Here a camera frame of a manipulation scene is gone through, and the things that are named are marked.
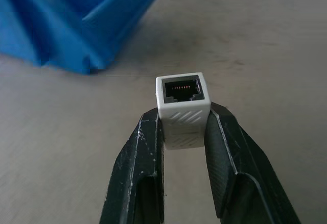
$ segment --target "blue plastic object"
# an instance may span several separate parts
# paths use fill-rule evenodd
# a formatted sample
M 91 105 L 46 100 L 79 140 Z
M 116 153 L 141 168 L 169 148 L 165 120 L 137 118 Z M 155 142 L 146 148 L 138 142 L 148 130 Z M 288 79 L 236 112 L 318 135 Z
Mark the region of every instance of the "blue plastic object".
M 0 52 L 78 73 L 104 69 L 154 0 L 0 0 Z

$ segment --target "blue plastic bin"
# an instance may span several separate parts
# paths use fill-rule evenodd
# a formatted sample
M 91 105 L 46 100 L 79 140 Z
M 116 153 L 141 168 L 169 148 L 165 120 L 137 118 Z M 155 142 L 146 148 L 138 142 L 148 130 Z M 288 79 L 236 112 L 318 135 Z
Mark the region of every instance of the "blue plastic bin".
M 0 52 L 78 73 L 104 69 L 154 0 L 0 0 Z

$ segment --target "port opening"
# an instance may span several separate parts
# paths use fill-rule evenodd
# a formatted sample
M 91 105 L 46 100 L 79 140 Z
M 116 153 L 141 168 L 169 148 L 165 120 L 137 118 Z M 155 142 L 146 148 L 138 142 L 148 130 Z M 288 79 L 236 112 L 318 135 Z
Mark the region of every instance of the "port opening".
M 204 95 L 198 75 L 162 80 L 164 103 L 203 100 Z

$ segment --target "white ethernet coupler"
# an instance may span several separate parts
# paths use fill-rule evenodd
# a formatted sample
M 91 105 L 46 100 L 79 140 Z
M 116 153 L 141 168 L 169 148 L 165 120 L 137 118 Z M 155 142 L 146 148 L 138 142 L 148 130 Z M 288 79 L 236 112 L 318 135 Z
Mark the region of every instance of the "white ethernet coupler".
M 203 74 L 157 77 L 156 97 L 166 148 L 204 146 L 211 102 Z

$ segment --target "white plastic housing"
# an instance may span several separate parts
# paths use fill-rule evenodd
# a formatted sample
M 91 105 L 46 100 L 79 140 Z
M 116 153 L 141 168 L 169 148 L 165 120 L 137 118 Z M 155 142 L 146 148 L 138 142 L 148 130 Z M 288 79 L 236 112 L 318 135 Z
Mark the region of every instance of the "white plastic housing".
M 186 76 L 199 77 L 204 99 L 165 103 L 162 80 Z M 211 102 L 203 74 L 197 72 L 157 77 L 156 97 L 166 148 L 174 150 L 204 146 L 203 136 Z

